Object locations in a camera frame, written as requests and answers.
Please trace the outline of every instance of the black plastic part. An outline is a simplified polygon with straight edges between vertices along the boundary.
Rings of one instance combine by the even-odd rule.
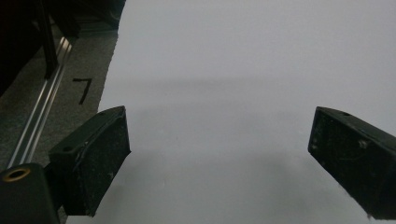
[[[43,168],[34,163],[0,174],[0,223],[59,223]]]
[[[64,182],[66,214],[94,216],[130,152],[123,106],[95,115],[54,147],[49,159]]]
[[[376,219],[396,218],[396,138],[352,115],[318,107],[308,151]]]

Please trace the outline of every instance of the white paper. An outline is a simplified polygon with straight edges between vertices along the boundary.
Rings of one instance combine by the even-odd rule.
[[[318,105],[396,134],[395,1],[129,0],[100,110],[132,154],[85,223],[375,221],[310,156]]]

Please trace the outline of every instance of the metal rail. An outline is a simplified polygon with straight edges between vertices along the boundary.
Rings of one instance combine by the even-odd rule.
[[[64,66],[69,58],[71,49],[72,45],[63,37],[57,49],[59,64],[52,76],[49,79],[45,79],[41,92],[35,102],[35,107],[26,121],[18,144],[7,164],[7,168],[32,160],[52,103],[61,84],[64,75]]]

